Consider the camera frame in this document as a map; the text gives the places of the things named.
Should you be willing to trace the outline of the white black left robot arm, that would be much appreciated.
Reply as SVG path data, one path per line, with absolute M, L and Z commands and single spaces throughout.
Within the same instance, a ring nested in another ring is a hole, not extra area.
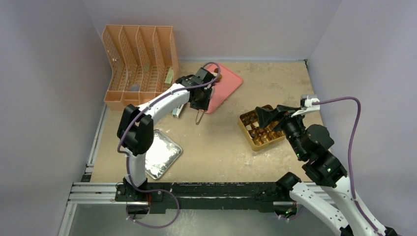
M 175 108 L 189 104 L 192 109 L 206 111 L 209 108 L 214 84 L 221 77 L 221 70 L 210 72 L 204 67 L 195 74 L 176 79 L 161 95 L 149 102 L 127 105 L 117 130 L 117 152 L 125 155 L 127 194 L 134 201 L 141 201 L 149 190 L 146 187 L 146 153 L 153 144 L 154 126 Z

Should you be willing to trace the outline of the pink tongs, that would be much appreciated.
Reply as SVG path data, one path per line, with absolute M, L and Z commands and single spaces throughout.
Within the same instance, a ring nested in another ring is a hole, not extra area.
M 205 114 L 205 111 L 204 110 L 198 110 L 197 111 L 196 118 L 195 118 L 195 124 L 196 125 L 199 125 L 200 124 L 200 122 L 201 122 L 204 114 Z

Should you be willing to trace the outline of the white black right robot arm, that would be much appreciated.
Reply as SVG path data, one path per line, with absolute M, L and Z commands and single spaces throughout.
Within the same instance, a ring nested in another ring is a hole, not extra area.
M 306 175 L 334 204 L 319 197 L 295 174 L 288 172 L 276 187 L 282 200 L 293 199 L 324 222 L 336 236 L 395 236 L 397 232 L 379 222 L 364 205 L 339 159 L 330 151 L 334 144 L 326 127 L 313 124 L 306 128 L 302 122 L 307 113 L 320 109 L 313 103 L 306 107 L 278 105 L 275 109 L 256 107 L 258 123 L 265 128 L 274 121 L 275 131 L 283 131 Z

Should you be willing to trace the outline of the gold chocolate box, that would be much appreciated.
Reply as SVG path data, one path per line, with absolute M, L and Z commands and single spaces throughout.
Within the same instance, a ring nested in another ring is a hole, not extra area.
M 285 139 L 283 131 L 273 131 L 278 121 L 261 128 L 255 110 L 243 113 L 238 118 L 238 126 L 253 151 L 260 151 Z

